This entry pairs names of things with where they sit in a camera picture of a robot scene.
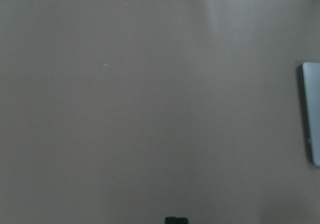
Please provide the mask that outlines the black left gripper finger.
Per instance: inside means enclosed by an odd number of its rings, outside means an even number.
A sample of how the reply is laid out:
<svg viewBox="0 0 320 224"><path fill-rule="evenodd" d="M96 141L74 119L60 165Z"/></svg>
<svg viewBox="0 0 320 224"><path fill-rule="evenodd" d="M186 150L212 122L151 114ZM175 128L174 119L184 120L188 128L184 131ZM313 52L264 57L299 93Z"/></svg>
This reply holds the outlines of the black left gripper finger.
<svg viewBox="0 0 320 224"><path fill-rule="evenodd" d="M176 217L166 217L164 220L165 224L176 224L177 218Z"/></svg>

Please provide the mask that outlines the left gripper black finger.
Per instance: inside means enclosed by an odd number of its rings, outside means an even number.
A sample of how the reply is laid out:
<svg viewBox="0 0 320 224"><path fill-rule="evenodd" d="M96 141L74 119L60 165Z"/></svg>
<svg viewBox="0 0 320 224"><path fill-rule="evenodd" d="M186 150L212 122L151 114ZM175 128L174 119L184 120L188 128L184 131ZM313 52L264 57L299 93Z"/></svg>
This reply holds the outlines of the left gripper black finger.
<svg viewBox="0 0 320 224"><path fill-rule="evenodd" d="M176 219L176 224L188 224L188 218L179 217L179 218Z"/></svg>

